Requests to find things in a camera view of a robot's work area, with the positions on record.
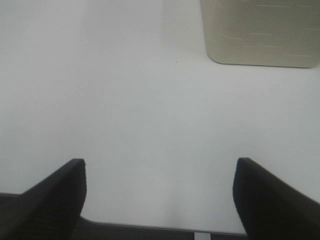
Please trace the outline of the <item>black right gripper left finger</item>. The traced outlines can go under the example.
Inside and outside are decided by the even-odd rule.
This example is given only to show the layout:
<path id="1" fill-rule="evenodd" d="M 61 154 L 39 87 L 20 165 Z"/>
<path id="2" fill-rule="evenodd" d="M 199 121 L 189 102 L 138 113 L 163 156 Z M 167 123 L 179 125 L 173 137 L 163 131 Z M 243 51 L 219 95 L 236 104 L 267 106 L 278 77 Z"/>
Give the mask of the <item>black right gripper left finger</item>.
<path id="1" fill-rule="evenodd" d="M 86 164 L 72 159 L 0 204 L 2 240 L 69 240 L 87 194 Z"/>

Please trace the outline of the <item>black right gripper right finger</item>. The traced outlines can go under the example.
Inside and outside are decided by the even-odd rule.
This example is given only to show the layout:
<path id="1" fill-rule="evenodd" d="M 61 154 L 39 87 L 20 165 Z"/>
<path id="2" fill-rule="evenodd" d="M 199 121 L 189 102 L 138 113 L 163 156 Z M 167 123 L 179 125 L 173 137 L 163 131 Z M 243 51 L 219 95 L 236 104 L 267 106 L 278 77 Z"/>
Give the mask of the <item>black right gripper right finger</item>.
<path id="1" fill-rule="evenodd" d="M 320 204 L 250 158 L 237 160 L 232 195 L 250 240 L 320 238 Z"/>

